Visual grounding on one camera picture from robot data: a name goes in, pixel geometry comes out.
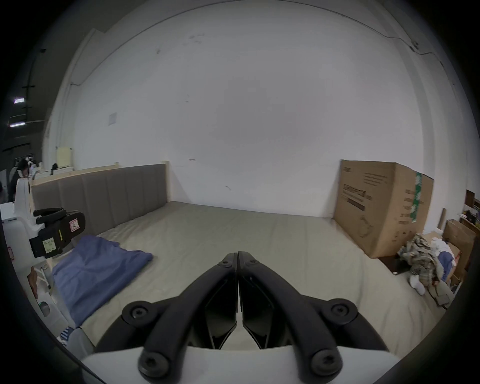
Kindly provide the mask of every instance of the person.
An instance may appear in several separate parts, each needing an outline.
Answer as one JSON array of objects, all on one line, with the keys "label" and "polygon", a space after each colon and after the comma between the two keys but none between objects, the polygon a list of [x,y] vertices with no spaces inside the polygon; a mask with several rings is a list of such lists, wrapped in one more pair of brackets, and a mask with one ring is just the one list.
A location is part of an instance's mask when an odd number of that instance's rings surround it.
[{"label": "person", "polygon": [[22,177],[28,177],[28,162],[25,159],[20,160],[17,166],[17,172],[13,175],[12,181],[8,188],[8,202],[15,201],[15,194],[17,193],[17,182]]}]

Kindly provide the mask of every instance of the mattress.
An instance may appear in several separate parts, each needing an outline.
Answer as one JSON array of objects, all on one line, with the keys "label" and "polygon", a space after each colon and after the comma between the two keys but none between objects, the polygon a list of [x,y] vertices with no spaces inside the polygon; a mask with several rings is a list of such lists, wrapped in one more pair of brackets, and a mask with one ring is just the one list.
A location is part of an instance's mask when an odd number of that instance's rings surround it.
[{"label": "mattress", "polygon": [[[421,297],[406,274],[393,276],[367,257],[331,219],[290,216],[171,202],[100,235],[153,261],[121,293],[82,325],[96,345],[132,301],[179,295],[228,253],[247,251],[303,295],[348,299],[402,358],[422,341],[445,312]],[[256,348],[242,327],[228,349]]]}]

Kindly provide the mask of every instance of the ceiling light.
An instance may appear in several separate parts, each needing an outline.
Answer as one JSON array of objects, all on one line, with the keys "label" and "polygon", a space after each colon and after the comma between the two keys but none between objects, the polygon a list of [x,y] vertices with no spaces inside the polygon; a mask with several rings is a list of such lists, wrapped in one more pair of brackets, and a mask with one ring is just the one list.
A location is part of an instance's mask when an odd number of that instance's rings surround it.
[{"label": "ceiling light", "polygon": [[10,128],[21,127],[22,125],[26,125],[26,122],[25,122],[25,121],[21,121],[21,122],[19,122],[19,123],[10,124]]}]

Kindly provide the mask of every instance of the plaid cloth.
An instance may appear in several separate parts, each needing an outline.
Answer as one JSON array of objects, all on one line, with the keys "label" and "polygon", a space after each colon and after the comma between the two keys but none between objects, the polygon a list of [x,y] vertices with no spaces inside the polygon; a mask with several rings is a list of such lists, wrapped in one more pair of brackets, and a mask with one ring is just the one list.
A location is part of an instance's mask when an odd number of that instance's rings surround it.
[{"label": "plaid cloth", "polygon": [[416,234],[397,254],[412,266],[411,273],[419,275],[420,282],[425,287],[430,287],[434,282],[438,282],[444,274],[444,268],[435,257],[430,243],[420,234]]}]

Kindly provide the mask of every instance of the blue cloth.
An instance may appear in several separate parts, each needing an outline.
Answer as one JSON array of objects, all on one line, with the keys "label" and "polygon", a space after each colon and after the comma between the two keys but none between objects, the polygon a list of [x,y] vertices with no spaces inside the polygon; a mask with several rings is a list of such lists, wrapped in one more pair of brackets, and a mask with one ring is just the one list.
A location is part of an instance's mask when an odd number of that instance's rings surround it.
[{"label": "blue cloth", "polygon": [[151,253],[127,251],[100,237],[82,237],[53,268],[55,284],[76,326],[125,288],[152,258]]},{"label": "blue cloth", "polygon": [[440,252],[438,255],[438,261],[444,268],[444,275],[442,276],[442,281],[447,281],[447,277],[450,274],[450,271],[453,268],[453,255],[450,252]]}]

